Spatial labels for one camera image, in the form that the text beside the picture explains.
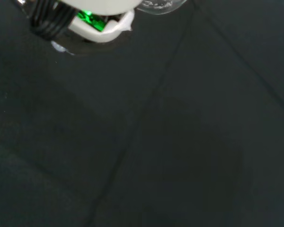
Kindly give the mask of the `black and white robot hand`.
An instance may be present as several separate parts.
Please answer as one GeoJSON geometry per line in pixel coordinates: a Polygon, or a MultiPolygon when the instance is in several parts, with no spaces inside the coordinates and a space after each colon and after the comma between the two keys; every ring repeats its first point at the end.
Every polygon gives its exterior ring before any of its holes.
{"type": "Polygon", "coordinates": [[[14,0],[36,36],[54,41],[66,31],[108,43],[131,31],[140,0],[14,0]]]}

